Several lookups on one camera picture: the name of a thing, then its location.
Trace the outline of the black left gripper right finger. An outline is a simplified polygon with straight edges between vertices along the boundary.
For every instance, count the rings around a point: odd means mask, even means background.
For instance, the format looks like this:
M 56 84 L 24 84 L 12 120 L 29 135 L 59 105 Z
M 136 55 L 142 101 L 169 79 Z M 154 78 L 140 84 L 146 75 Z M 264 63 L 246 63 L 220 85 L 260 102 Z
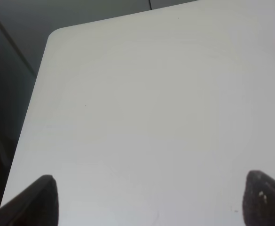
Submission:
M 249 171 L 242 208 L 246 226 L 275 226 L 275 180 L 260 170 Z

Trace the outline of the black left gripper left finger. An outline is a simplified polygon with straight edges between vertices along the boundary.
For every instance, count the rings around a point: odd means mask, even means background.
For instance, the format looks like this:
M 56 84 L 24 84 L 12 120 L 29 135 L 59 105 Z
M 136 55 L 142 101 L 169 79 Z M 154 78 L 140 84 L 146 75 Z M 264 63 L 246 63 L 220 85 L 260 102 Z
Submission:
M 0 208 L 0 226 L 57 226 L 59 199 L 56 180 L 43 175 Z

